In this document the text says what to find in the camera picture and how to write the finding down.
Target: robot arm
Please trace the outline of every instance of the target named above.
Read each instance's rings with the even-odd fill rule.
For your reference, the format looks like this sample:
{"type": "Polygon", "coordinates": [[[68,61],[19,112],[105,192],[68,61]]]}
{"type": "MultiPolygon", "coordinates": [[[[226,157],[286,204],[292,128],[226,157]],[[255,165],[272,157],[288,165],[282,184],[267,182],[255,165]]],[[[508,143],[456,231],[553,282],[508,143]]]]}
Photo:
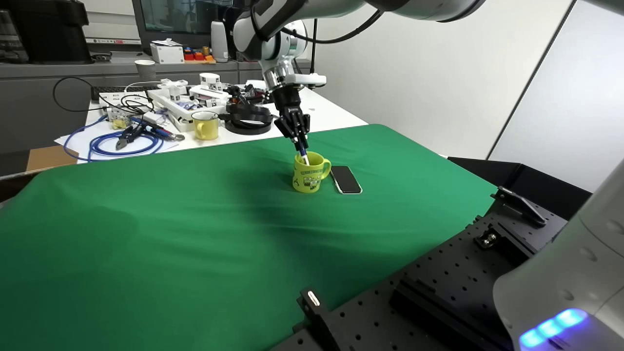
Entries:
{"type": "Polygon", "coordinates": [[[364,3],[382,11],[417,20],[452,22],[477,11],[485,0],[255,0],[233,26],[233,46],[247,59],[261,63],[267,89],[272,93],[278,118],[274,126],[306,159],[309,118],[300,110],[300,87],[323,87],[317,75],[298,75],[292,61],[304,54],[304,19],[348,15],[364,3]]]}

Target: black phone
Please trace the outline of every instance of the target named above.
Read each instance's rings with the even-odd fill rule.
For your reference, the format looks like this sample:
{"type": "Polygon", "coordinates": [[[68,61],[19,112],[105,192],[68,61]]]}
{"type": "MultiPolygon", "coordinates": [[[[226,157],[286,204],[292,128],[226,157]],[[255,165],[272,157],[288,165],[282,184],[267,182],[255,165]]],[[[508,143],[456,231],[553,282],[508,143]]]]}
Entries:
{"type": "Polygon", "coordinates": [[[362,194],[362,188],[346,167],[331,167],[331,178],[337,194],[362,194]]]}

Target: green tablecloth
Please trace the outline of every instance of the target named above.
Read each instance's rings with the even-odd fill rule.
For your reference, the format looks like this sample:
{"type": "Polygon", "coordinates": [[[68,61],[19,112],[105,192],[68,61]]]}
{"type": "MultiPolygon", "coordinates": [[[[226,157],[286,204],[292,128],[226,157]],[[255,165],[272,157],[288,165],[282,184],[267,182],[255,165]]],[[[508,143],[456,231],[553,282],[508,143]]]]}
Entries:
{"type": "Polygon", "coordinates": [[[265,350],[462,231],[493,186],[385,128],[311,136],[362,196],[290,190],[284,139],[72,167],[0,212],[1,350],[265,350]]]}

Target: cable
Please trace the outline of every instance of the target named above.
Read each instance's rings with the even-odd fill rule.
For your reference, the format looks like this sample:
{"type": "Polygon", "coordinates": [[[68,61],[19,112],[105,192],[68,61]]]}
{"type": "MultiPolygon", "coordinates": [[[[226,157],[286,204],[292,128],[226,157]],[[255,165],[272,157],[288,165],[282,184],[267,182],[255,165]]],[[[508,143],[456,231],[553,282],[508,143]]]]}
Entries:
{"type": "Polygon", "coordinates": [[[155,81],[130,83],[130,85],[126,85],[126,87],[122,89],[122,95],[128,95],[128,89],[132,89],[132,87],[153,87],[153,85],[157,85],[157,83],[155,83],[155,81]]]}
{"type": "MultiPolygon", "coordinates": [[[[313,28],[311,28],[311,40],[315,42],[317,38],[317,20],[313,19],[313,28]]],[[[311,42],[311,63],[309,63],[309,73],[315,73],[315,44],[311,42]]]]}
{"type": "Polygon", "coordinates": [[[54,100],[54,104],[58,106],[58,110],[68,112],[68,114],[83,114],[83,112],[87,114],[87,112],[99,112],[99,110],[101,110],[101,108],[93,108],[93,110],[72,110],[72,108],[62,106],[62,104],[58,102],[56,91],[58,91],[58,87],[60,87],[62,83],[66,83],[66,81],[77,81],[77,83],[85,85],[89,91],[93,91],[93,85],[89,85],[87,81],[83,81],[83,79],[79,79],[79,77],[62,77],[62,79],[56,81],[56,85],[52,87],[52,100],[54,100]]]}
{"type": "Polygon", "coordinates": [[[101,116],[97,122],[93,122],[91,126],[85,126],[85,128],[81,128],[81,130],[77,130],[77,132],[73,132],[64,143],[62,143],[62,151],[64,151],[64,155],[68,155],[70,159],[75,159],[75,161],[81,161],[81,163],[97,163],[97,161],[93,161],[93,155],[103,155],[103,157],[138,157],[138,155],[155,155],[161,147],[163,147],[163,141],[161,139],[155,139],[155,137],[150,137],[150,136],[142,136],[144,139],[148,139],[150,141],[150,145],[148,147],[144,147],[144,149],[140,149],[140,151],[128,151],[128,153],[109,153],[109,151],[103,151],[101,149],[101,143],[105,143],[105,141],[109,141],[109,139],[118,139],[120,137],[120,134],[109,134],[109,136],[101,136],[101,137],[95,137],[91,143],[89,143],[89,151],[87,151],[87,157],[85,159],[79,159],[79,157],[75,157],[75,155],[72,155],[70,151],[68,151],[68,145],[70,145],[70,141],[77,136],[77,134],[83,134],[85,130],[91,130],[91,128],[95,128],[95,126],[99,126],[99,124],[103,124],[107,120],[107,116],[101,116]]]}
{"type": "Polygon", "coordinates": [[[315,46],[335,46],[335,44],[343,44],[343,42],[348,42],[350,38],[366,32],[374,22],[378,22],[382,19],[382,11],[376,11],[364,24],[360,24],[358,28],[354,28],[352,32],[341,36],[341,38],[335,38],[335,40],[311,40],[311,38],[306,38],[306,36],[300,36],[296,32],[290,32],[290,30],[280,30],[282,34],[286,36],[292,36],[296,40],[302,40],[302,42],[307,42],[307,44],[315,44],[315,46]]]}
{"type": "Polygon", "coordinates": [[[87,161],[89,163],[93,163],[93,159],[91,159],[91,155],[103,155],[103,157],[136,157],[136,155],[155,155],[159,149],[161,149],[161,145],[163,145],[163,141],[161,139],[155,139],[155,137],[151,137],[151,136],[142,136],[144,139],[148,139],[150,141],[150,145],[148,147],[144,147],[144,149],[138,149],[138,151],[126,151],[126,153],[118,153],[118,151],[114,151],[114,153],[109,153],[109,151],[103,151],[101,149],[101,143],[105,143],[105,141],[111,141],[111,139],[118,139],[120,137],[120,134],[109,134],[109,136],[99,136],[99,137],[95,137],[91,143],[89,143],[89,155],[87,155],[87,161]]]}
{"type": "Polygon", "coordinates": [[[153,104],[150,104],[150,106],[148,106],[148,104],[150,104],[150,102],[148,102],[148,98],[144,98],[144,97],[134,97],[134,95],[132,95],[132,97],[122,97],[122,98],[120,98],[120,106],[122,106],[122,108],[134,108],[134,110],[144,108],[144,110],[148,110],[148,112],[153,112],[153,104]]]}

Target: white wall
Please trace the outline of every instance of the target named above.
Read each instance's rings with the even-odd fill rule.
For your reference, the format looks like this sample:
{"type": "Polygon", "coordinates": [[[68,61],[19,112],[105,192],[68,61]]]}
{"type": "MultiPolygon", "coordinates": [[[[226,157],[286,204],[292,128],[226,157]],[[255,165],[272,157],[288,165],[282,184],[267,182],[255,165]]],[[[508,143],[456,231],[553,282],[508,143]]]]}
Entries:
{"type": "Polygon", "coordinates": [[[493,159],[604,182],[624,159],[624,17],[577,3],[493,159]]]}
{"type": "MultiPolygon", "coordinates": [[[[319,48],[323,97],[440,155],[485,159],[571,0],[487,0],[454,24],[385,15],[360,38],[319,48]]],[[[321,38],[372,15],[321,20],[321,38]]]]}
{"type": "Polygon", "coordinates": [[[99,44],[138,44],[132,0],[81,0],[89,17],[83,36],[99,44]]]}

